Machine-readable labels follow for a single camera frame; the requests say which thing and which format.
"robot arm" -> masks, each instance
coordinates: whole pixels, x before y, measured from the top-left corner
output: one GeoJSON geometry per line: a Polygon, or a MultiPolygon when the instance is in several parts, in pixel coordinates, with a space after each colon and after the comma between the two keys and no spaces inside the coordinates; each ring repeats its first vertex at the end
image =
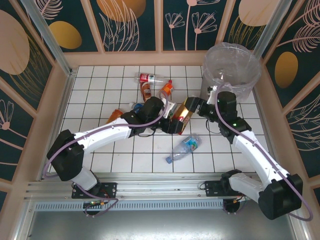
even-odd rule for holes
{"type": "MultiPolygon", "coordinates": [[[[236,96],[231,92],[220,92],[218,94],[218,108],[222,118],[237,131],[254,139],[255,143],[261,144],[252,132],[248,123],[238,117],[236,96]]],[[[72,180],[90,194],[95,195],[100,190],[101,183],[99,179],[89,170],[82,166],[83,157],[86,153],[91,153],[95,149],[112,143],[117,140],[130,138],[134,135],[141,134],[146,127],[130,127],[129,125],[141,125],[155,120],[162,111],[164,103],[156,97],[149,99],[144,106],[134,113],[133,111],[124,113],[121,118],[111,122],[109,126],[125,124],[126,126],[111,127],[101,130],[90,137],[79,140],[77,143],[64,149],[53,161],[52,166],[56,170],[62,181],[72,180]]],[[[217,122],[221,134],[228,141],[238,148],[254,167],[261,182],[247,177],[239,170],[232,170],[222,175],[221,182],[225,188],[240,192],[259,204],[261,211],[269,219],[275,219],[301,207],[301,200],[295,195],[292,189],[284,182],[278,173],[272,168],[266,157],[243,136],[230,131],[218,118],[215,106],[199,97],[189,97],[184,106],[191,112],[197,113],[201,117],[207,118],[211,122],[217,122]]],[[[108,125],[98,127],[91,131],[78,132],[72,134],[69,130],[60,133],[50,151],[47,154],[51,158],[57,150],[66,143],[82,137],[90,132],[105,128],[108,125]]],[[[159,122],[149,126],[151,129],[161,128],[162,131],[169,134],[179,133],[183,128],[183,123],[178,119],[162,118],[159,122]]],[[[298,175],[290,175],[264,150],[272,159],[281,172],[302,194],[303,182],[298,175]]]]}

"plastic bottle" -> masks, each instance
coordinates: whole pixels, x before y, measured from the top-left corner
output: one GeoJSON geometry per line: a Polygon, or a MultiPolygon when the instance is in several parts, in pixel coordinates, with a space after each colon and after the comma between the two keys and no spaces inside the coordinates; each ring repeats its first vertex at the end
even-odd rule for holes
{"type": "Polygon", "coordinates": [[[144,102],[151,98],[151,89],[148,82],[140,82],[140,92],[144,102]]]}
{"type": "Polygon", "coordinates": [[[117,118],[120,118],[120,116],[124,114],[122,111],[120,111],[119,109],[116,109],[112,112],[111,116],[109,117],[108,121],[106,122],[106,124],[109,124],[111,122],[113,122],[114,120],[116,120],[117,118]]]}
{"type": "Polygon", "coordinates": [[[144,105],[141,103],[134,103],[134,102],[130,102],[129,103],[129,107],[135,112],[137,113],[144,105]]]}
{"type": "Polygon", "coordinates": [[[141,73],[141,72],[138,72],[135,75],[135,80],[140,84],[148,82],[149,84],[152,84],[152,85],[163,85],[166,82],[164,77],[154,75],[154,74],[149,74],[149,73],[141,73]]]}
{"type": "Polygon", "coordinates": [[[171,93],[174,91],[174,86],[172,86],[172,80],[171,80],[171,79],[168,81],[168,83],[166,83],[166,84],[163,86],[163,88],[161,88],[161,90],[159,91],[159,93],[160,93],[161,91],[165,91],[165,93],[166,93],[168,96],[171,95],[171,93]]]}
{"type": "Polygon", "coordinates": [[[168,164],[171,164],[176,160],[183,159],[185,156],[196,150],[202,143],[201,138],[197,134],[192,134],[183,140],[178,146],[176,146],[170,156],[165,160],[168,164]]]}

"water bottle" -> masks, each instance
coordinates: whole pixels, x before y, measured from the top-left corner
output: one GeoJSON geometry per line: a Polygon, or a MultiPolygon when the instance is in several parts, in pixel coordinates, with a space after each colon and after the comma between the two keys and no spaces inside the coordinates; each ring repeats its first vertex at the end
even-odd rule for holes
{"type": "Polygon", "coordinates": [[[134,102],[130,102],[129,103],[129,107],[135,112],[139,112],[139,110],[143,107],[144,105],[141,103],[134,103],[134,102]]]}
{"type": "Polygon", "coordinates": [[[202,143],[201,138],[197,134],[192,134],[183,140],[178,146],[176,146],[170,156],[165,160],[168,164],[171,164],[173,160],[183,159],[185,156],[196,150],[202,143]]]}

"white tile floor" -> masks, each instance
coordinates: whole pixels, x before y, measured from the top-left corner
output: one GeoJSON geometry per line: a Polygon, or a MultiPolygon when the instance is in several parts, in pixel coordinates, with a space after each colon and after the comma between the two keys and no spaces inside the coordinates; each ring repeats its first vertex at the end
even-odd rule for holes
{"type": "MultiPolygon", "coordinates": [[[[130,110],[130,102],[142,102],[137,72],[159,74],[172,79],[175,90],[171,100],[181,104],[186,97],[199,96],[200,66],[80,66],[65,112],[61,130],[72,133],[102,126],[115,109],[130,110]]],[[[238,115],[251,125],[261,144],[268,149],[254,95],[240,102],[238,115]]],[[[219,132],[217,123],[209,123],[194,114],[182,135],[156,132],[154,136],[134,136],[103,146],[85,156],[83,165],[96,173],[223,173],[234,168],[254,169],[219,132]],[[202,144],[193,154],[168,164],[165,158],[190,134],[198,134],[202,144]]]]}

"trash bin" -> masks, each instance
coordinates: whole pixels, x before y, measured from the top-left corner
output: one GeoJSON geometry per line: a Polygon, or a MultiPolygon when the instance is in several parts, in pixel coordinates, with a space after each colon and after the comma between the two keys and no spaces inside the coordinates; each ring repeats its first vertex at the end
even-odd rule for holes
{"type": "Polygon", "coordinates": [[[208,87],[225,84],[222,91],[235,93],[238,102],[246,100],[261,77],[259,60],[244,46],[227,42],[211,47],[203,61],[200,97],[208,99],[208,87]]]}

